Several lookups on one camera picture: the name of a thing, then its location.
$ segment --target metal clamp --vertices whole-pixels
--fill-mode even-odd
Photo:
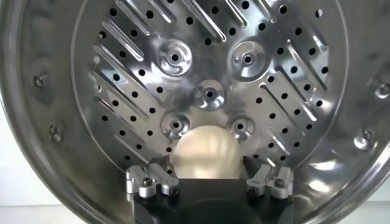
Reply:
[[[138,194],[141,198],[153,197],[157,185],[161,185],[161,193],[175,196],[179,193],[179,180],[167,174],[157,163],[147,167],[132,166],[126,170],[126,187],[128,199]]]
[[[271,196],[285,199],[293,194],[294,174],[288,167],[272,168],[262,165],[256,175],[246,181],[247,191],[251,197],[264,194],[266,187],[271,188]]]

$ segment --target stainless steel drum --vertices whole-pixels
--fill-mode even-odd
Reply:
[[[333,223],[390,168],[390,1],[3,0],[1,94],[41,179],[129,223],[124,170],[201,125],[294,171],[297,223]]]

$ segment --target white background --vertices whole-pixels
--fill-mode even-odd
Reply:
[[[390,181],[341,224],[390,223]],[[28,165],[0,108],[0,224],[84,224]]]

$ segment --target white ball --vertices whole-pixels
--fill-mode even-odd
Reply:
[[[241,149],[233,135],[211,125],[186,133],[171,157],[179,178],[237,179],[242,161]]]

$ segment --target hole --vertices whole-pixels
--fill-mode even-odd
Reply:
[[[316,105],[317,105],[317,107],[321,107],[322,106],[322,100],[318,100]]]
[[[295,29],[295,35],[299,36],[300,34],[302,33],[302,29],[301,28],[296,28]]]
[[[140,76],[144,76],[144,75],[145,75],[145,70],[140,69],[140,70],[138,71],[138,74],[139,74]]]
[[[324,13],[324,12],[322,11],[322,9],[317,10],[317,11],[316,11],[316,17],[317,17],[317,18],[322,17],[322,14],[323,14],[323,13]]]
[[[179,59],[179,56],[177,54],[172,54],[172,61],[177,61]]]
[[[213,97],[213,92],[211,92],[211,91],[209,91],[209,92],[207,92],[206,93],[206,96],[208,97],[208,98],[211,98],[211,97]]]
[[[296,66],[291,67],[290,69],[291,73],[295,74],[298,71],[298,68]]]
[[[249,2],[248,1],[243,1],[243,4],[241,5],[243,9],[248,9],[249,8]]]
[[[285,6],[285,5],[280,6],[279,12],[282,15],[286,14],[287,13],[287,6]]]
[[[246,56],[244,61],[245,61],[245,63],[250,63],[252,61],[252,57]]]
[[[100,31],[99,36],[100,36],[100,38],[104,39],[106,37],[106,34],[104,31]]]
[[[284,53],[284,51],[285,51],[285,50],[283,50],[283,48],[280,47],[280,48],[277,49],[276,53],[279,54],[279,55],[281,55],[282,53]]]
[[[213,6],[212,8],[211,8],[211,13],[212,14],[217,14],[219,12],[219,8],[217,7],[217,6]]]
[[[272,75],[270,75],[268,78],[267,78],[267,81],[268,82],[273,82],[275,80],[275,77],[273,77]]]
[[[328,73],[328,71],[329,71],[328,67],[323,67],[323,68],[321,69],[321,72],[322,72],[323,74]]]
[[[309,84],[306,84],[304,87],[303,87],[304,90],[308,91],[310,89],[310,85]]]
[[[260,23],[257,28],[258,28],[258,30],[263,31],[263,30],[266,29],[266,24],[265,23]]]
[[[110,15],[111,15],[111,16],[116,16],[116,14],[118,14],[118,12],[116,11],[116,9],[111,8],[111,9],[110,9]]]
[[[146,12],[146,17],[147,17],[148,19],[151,19],[151,18],[154,17],[154,13],[153,13],[152,11],[148,10],[148,11]]]
[[[261,97],[258,97],[257,99],[256,99],[256,103],[262,103],[262,101],[263,101],[263,99],[261,98]]]
[[[163,88],[162,87],[157,87],[157,92],[158,93],[162,93],[163,92]]]
[[[136,37],[136,36],[138,36],[138,31],[136,31],[136,30],[131,30],[131,31],[130,31],[130,35],[131,35],[132,37]]]
[[[229,29],[229,34],[230,34],[231,36],[234,36],[234,34],[236,34],[236,29],[235,29],[235,28],[230,28],[230,29]]]
[[[119,81],[121,78],[120,78],[120,76],[119,76],[118,74],[114,74],[114,75],[113,75],[113,79],[114,79],[115,81]]]
[[[192,17],[187,17],[186,22],[188,25],[192,25],[192,23],[194,23],[194,19]]]
[[[206,44],[207,46],[210,45],[210,44],[211,44],[211,38],[207,37],[207,38],[205,39],[205,44]]]
[[[120,51],[119,56],[121,56],[121,58],[126,58],[126,52]]]
[[[310,48],[309,55],[314,55],[316,53],[316,50],[314,48]]]

